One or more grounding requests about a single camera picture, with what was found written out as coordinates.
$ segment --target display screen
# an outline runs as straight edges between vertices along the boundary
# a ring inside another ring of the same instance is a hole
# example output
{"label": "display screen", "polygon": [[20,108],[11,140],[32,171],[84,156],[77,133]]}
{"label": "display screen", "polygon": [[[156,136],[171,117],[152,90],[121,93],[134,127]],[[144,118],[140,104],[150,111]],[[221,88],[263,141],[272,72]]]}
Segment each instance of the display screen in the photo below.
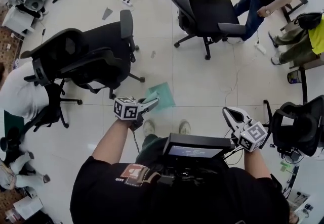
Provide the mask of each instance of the display screen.
{"label": "display screen", "polygon": [[190,148],[190,147],[180,147],[172,146],[169,155],[172,156],[183,156],[183,157],[205,157],[211,158],[216,156],[221,149],[205,149],[205,148]]}

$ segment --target black bag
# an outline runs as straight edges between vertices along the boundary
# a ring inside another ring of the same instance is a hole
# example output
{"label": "black bag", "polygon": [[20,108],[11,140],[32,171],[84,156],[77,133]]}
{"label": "black bag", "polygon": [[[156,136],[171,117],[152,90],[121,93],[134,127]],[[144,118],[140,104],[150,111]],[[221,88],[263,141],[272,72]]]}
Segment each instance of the black bag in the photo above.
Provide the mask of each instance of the black bag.
{"label": "black bag", "polygon": [[304,30],[311,30],[316,28],[322,20],[322,13],[305,13],[297,16],[294,24],[299,24],[300,28]]}

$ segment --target yellow vest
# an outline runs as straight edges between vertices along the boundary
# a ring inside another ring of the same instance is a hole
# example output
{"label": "yellow vest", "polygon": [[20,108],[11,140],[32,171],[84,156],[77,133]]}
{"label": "yellow vest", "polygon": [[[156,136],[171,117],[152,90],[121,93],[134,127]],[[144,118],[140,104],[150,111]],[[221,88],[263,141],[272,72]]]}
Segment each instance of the yellow vest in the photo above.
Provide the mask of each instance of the yellow vest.
{"label": "yellow vest", "polygon": [[324,15],[320,24],[316,28],[308,30],[308,34],[313,52],[315,54],[324,52]]}

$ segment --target gray paper on floor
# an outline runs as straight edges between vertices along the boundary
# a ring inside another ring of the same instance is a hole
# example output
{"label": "gray paper on floor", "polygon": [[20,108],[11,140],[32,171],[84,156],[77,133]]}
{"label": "gray paper on floor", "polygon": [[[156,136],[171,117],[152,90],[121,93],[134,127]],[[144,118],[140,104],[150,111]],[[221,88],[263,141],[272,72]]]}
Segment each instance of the gray paper on floor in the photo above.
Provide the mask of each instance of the gray paper on floor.
{"label": "gray paper on floor", "polygon": [[106,8],[105,13],[103,13],[102,20],[106,20],[108,16],[112,14],[112,10],[109,8]]}

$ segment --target gray pants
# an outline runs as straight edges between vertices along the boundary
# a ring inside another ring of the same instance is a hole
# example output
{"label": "gray pants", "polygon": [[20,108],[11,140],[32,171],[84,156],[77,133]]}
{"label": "gray pants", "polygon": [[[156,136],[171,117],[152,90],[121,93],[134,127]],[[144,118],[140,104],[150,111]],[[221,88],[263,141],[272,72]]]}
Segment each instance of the gray pants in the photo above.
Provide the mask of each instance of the gray pants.
{"label": "gray pants", "polygon": [[308,30],[300,28],[299,25],[294,26],[292,30],[286,32],[281,37],[276,36],[274,42],[279,46],[292,44],[285,53],[279,56],[281,64],[291,62],[299,57],[306,57],[313,53]]}

